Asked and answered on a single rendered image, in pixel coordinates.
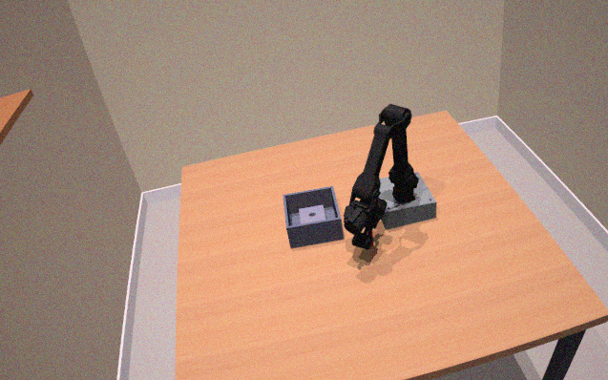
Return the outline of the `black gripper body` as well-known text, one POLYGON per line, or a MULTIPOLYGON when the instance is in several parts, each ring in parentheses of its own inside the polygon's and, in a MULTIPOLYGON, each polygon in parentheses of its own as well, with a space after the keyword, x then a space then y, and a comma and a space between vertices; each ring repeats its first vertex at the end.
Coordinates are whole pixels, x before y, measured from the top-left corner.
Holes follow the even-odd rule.
POLYGON ((377 214, 374 217, 370 218, 370 221, 368 222, 364 233, 361 233, 359 236, 354 235, 352 240, 353 246, 362 247, 364 249, 370 249, 370 246, 373 241, 373 238, 370 236, 370 233, 372 231, 372 228, 375 229, 377 226, 377 223, 380 219, 380 216, 378 215, 380 210, 382 210, 382 212, 385 212, 386 207, 387 202, 385 200, 378 199, 377 214))

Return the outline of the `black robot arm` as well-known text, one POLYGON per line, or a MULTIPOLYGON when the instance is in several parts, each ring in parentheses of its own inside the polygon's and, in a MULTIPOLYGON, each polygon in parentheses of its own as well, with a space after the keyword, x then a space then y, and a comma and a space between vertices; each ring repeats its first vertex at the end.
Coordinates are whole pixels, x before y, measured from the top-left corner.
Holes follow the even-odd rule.
POLYGON ((388 179, 394 183, 392 195, 399 204, 415 201, 413 188, 417 187, 419 178, 414 175, 413 167, 408 162, 407 146, 407 127, 411 119, 408 108, 392 104, 379 114, 364 172, 356 179, 349 205, 345 209, 344 227, 349 233, 359 236, 370 218, 378 212, 378 197, 381 194, 379 173, 390 139, 394 164, 388 171, 388 179), (386 125, 382 124, 384 121, 386 125))

